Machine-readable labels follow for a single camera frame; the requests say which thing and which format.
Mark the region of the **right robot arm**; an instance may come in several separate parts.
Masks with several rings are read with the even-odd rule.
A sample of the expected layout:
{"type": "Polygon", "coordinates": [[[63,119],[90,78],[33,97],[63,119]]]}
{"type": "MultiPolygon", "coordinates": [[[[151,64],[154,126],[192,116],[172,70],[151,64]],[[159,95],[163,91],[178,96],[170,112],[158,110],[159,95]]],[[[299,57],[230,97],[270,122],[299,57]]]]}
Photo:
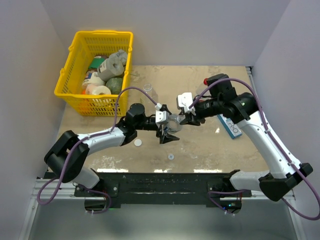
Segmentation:
{"type": "Polygon", "coordinates": [[[244,132],[268,166],[268,171],[232,171],[223,183],[223,192],[230,197],[240,190],[260,191],[277,202],[313,171],[309,163],[301,163],[286,148],[258,102],[257,95],[237,94],[232,79],[218,74],[207,79],[207,88],[198,97],[191,92],[177,96],[177,108],[185,116],[182,125],[200,126],[208,117],[223,115],[244,132]]]}

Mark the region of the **clear bottle with red ring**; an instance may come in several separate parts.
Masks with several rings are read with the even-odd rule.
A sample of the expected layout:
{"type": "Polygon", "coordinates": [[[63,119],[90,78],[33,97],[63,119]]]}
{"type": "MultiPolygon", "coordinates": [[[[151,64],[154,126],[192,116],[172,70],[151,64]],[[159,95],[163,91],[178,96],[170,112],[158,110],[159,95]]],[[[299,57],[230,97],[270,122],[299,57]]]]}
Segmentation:
{"type": "MultiPolygon", "coordinates": [[[[195,97],[198,97],[206,88],[208,87],[208,85],[204,84],[204,81],[201,82],[201,84],[198,86],[198,88],[196,89],[196,95],[195,97]]],[[[206,91],[203,96],[203,98],[210,98],[211,94],[209,91],[206,91]]]]}

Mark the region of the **clear white bottle cap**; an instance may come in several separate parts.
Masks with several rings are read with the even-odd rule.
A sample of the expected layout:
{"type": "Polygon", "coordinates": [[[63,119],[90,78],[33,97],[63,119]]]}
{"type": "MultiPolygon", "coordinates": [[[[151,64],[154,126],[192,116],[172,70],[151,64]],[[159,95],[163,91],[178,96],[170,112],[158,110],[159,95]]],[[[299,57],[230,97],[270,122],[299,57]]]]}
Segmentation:
{"type": "Polygon", "coordinates": [[[168,155],[169,160],[173,160],[174,158],[175,158],[175,156],[172,153],[168,155]]]}

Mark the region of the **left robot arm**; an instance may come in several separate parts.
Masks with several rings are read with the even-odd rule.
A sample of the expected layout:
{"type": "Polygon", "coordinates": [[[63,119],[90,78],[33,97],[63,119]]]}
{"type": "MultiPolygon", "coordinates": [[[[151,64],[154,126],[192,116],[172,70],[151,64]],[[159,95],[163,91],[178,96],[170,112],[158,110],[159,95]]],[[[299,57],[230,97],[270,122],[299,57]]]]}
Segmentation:
{"type": "Polygon", "coordinates": [[[157,104],[154,114],[146,116],[141,103],[130,106],[117,124],[106,130],[87,134],[64,132],[44,157],[44,162],[62,183],[74,182],[85,187],[92,196],[99,196],[104,184],[98,174],[84,166],[87,156],[111,147],[121,147],[132,142],[138,130],[155,131],[160,144],[179,140],[170,129],[178,123],[165,104],[157,104]]]}

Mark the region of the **clear labelled bottle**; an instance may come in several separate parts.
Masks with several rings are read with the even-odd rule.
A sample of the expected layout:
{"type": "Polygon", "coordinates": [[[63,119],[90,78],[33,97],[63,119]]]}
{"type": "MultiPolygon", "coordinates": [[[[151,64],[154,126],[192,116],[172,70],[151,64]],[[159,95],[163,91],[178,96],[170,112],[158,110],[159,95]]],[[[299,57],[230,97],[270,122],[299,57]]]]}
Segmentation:
{"type": "Polygon", "coordinates": [[[184,115],[171,114],[168,123],[164,125],[164,132],[169,134],[176,134],[180,132],[183,126],[180,124],[185,119],[184,115]]]}

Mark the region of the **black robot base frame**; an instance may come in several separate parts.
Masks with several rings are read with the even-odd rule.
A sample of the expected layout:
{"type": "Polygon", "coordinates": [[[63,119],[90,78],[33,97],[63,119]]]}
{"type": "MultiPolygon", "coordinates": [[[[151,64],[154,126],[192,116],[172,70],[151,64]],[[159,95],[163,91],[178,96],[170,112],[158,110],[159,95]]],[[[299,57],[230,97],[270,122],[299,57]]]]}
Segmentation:
{"type": "Polygon", "coordinates": [[[228,182],[229,173],[129,173],[100,172],[93,192],[81,186],[76,197],[84,197],[87,210],[102,210],[122,205],[203,205],[237,213],[250,190],[237,192],[228,182]]]}

